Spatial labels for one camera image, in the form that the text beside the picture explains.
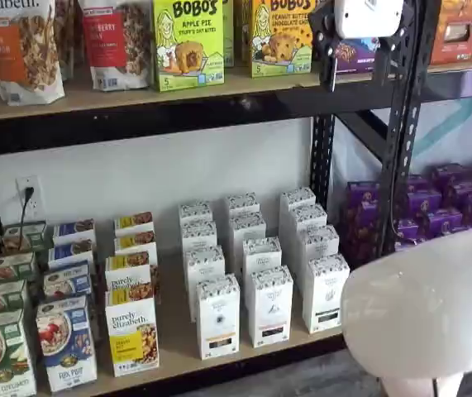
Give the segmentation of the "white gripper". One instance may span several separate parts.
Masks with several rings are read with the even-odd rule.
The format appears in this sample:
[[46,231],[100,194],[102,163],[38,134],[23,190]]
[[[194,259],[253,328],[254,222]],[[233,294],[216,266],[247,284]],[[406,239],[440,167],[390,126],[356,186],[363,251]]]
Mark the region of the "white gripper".
[[336,49],[342,39],[381,37],[377,49],[377,82],[385,83],[396,44],[392,36],[403,13],[403,0],[320,1],[308,14],[312,46],[322,62],[321,85],[335,91]]

